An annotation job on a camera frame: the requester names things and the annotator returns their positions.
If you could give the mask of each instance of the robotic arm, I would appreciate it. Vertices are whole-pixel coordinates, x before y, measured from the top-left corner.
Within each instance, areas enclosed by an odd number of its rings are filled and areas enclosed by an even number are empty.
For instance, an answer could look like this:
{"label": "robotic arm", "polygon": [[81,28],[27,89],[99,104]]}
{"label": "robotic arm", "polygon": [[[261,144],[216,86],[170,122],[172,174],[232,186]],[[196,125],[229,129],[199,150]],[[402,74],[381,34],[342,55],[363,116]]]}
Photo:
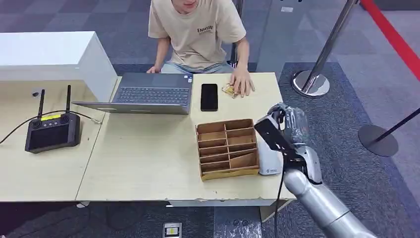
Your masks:
{"label": "robotic arm", "polygon": [[[285,122],[285,129],[280,124]],[[254,126],[271,150],[283,154],[284,184],[329,238],[375,238],[322,182],[318,155],[307,145],[305,113],[279,103]]]}

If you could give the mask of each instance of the man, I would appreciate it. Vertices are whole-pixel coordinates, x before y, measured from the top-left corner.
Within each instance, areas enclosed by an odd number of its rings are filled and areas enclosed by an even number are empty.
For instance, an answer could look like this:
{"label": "man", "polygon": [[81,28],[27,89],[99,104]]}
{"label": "man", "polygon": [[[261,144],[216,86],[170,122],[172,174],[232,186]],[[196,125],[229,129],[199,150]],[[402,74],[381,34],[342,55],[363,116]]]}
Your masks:
{"label": "man", "polygon": [[[147,73],[232,73],[235,92],[248,96],[255,88],[245,35],[232,0],[152,0],[149,37],[157,38],[157,56]],[[226,63],[222,41],[237,44],[235,69]],[[169,44],[172,58],[163,64]]]}

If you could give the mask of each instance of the laptop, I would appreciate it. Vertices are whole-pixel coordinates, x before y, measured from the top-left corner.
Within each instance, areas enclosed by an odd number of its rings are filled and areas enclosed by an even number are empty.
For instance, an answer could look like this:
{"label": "laptop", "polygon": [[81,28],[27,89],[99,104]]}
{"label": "laptop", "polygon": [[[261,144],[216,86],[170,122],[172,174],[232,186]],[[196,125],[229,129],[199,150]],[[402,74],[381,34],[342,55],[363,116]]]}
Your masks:
{"label": "laptop", "polygon": [[72,103],[108,113],[188,115],[192,85],[192,74],[125,73],[112,103]]}

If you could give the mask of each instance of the red barrier tape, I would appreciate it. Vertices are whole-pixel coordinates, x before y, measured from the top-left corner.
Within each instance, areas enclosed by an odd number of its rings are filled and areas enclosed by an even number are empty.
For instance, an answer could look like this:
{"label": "red barrier tape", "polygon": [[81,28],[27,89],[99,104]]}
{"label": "red barrier tape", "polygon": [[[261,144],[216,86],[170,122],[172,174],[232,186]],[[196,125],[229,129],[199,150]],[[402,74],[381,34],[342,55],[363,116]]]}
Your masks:
{"label": "red barrier tape", "polygon": [[420,81],[420,59],[416,53],[404,41],[400,34],[398,34],[395,28],[391,25],[391,23],[389,23],[372,0],[362,0],[361,3],[381,29],[386,39],[388,39],[388,42]]}

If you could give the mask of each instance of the cardboard compartment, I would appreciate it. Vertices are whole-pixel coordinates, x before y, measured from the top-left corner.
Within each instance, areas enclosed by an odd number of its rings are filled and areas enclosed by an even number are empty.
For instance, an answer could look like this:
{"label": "cardboard compartment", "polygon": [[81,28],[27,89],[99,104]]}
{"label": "cardboard compartment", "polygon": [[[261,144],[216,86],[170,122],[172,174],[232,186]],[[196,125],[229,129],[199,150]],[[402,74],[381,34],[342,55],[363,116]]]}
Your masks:
{"label": "cardboard compartment", "polygon": [[254,128],[228,130],[226,134],[228,145],[246,144],[256,141]]}
{"label": "cardboard compartment", "polygon": [[257,153],[252,152],[245,155],[230,156],[231,168],[242,168],[257,165]]}
{"label": "cardboard compartment", "polygon": [[200,124],[197,126],[197,138],[202,140],[215,140],[226,138],[223,122]]}
{"label": "cardboard compartment", "polygon": [[198,134],[198,140],[216,140],[216,139],[226,139],[226,132],[224,131],[217,131],[217,132],[209,132]]}
{"label": "cardboard compartment", "polygon": [[209,155],[226,154],[227,146],[218,146],[218,147],[198,149],[198,153],[200,157],[209,156]]}
{"label": "cardboard compartment", "polygon": [[229,153],[235,152],[235,151],[243,151],[243,150],[249,150],[249,149],[256,149],[257,144],[256,143],[248,143],[248,144],[240,144],[240,145],[229,145],[228,150]]}
{"label": "cardboard compartment", "polygon": [[235,129],[243,129],[243,128],[250,128],[254,126],[254,123],[251,119],[243,119],[243,120],[231,120],[225,122],[226,130],[235,130]]}
{"label": "cardboard compartment", "polygon": [[257,175],[258,149],[252,119],[197,125],[201,179]]}
{"label": "cardboard compartment", "polygon": [[216,139],[216,140],[205,140],[198,142],[198,148],[208,148],[227,145],[226,139]]}
{"label": "cardboard compartment", "polygon": [[204,134],[210,132],[225,131],[223,122],[213,122],[197,125],[197,133]]}
{"label": "cardboard compartment", "polygon": [[213,163],[213,162],[221,162],[221,161],[229,161],[228,154],[221,154],[221,155],[210,155],[200,158],[200,163]]}
{"label": "cardboard compartment", "polygon": [[201,164],[201,172],[203,173],[217,170],[227,170],[229,168],[229,161]]}

